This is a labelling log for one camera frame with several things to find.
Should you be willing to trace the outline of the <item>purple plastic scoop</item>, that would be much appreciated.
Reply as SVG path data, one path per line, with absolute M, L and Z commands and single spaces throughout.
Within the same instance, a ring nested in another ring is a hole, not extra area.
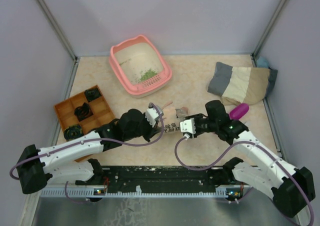
M 248 111 L 250 107 L 246 103 L 241 103 L 232 109 L 229 113 L 231 120 L 240 120 Z

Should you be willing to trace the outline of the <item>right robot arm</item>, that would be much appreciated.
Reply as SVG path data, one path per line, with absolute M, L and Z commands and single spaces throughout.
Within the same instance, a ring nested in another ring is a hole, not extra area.
M 276 155 L 254 136 L 249 128 L 226 113 L 219 100 L 205 104 L 207 114 L 189 116 L 182 123 L 192 138 L 203 133 L 215 133 L 218 138 L 251 159 L 251 166 L 239 158 L 233 158 L 223 171 L 229 184 L 237 181 L 250 185 L 272 200 L 286 217 L 295 217 L 302 209 L 311 206 L 315 198 L 313 175 L 306 167 L 297 168 Z

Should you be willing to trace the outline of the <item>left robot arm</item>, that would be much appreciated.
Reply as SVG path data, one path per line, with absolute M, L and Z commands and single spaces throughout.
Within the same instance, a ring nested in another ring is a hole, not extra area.
M 77 185 L 99 184 L 103 181 L 104 172 L 96 159 L 82 163 L 76 160 L 85 156 L 102 153 L 122 145 L 133 146 L 130 141 L 144 138 L 145 146 L 159 141 L 164 133 L 164 113 L 158 106 L 151 105 L 146 112 L 130 109 L 120 118 L 112 120 L 93 129 L 88 134 L 60 145 L 36 148 L 29 145 L 24 148 L 10 176 L 20 182 L 22 193 L 36 193 L 49 184 L 73 182 Z

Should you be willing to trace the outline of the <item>beige cat litter bag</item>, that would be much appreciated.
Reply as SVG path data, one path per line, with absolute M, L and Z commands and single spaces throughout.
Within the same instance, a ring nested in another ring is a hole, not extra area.
M 180 122 L 184 121 L 189 115 L 189 109 L 186 106 L 176 107 L 172 101 L 168 101 L 162 106 L 164 133 L 180 132 Z

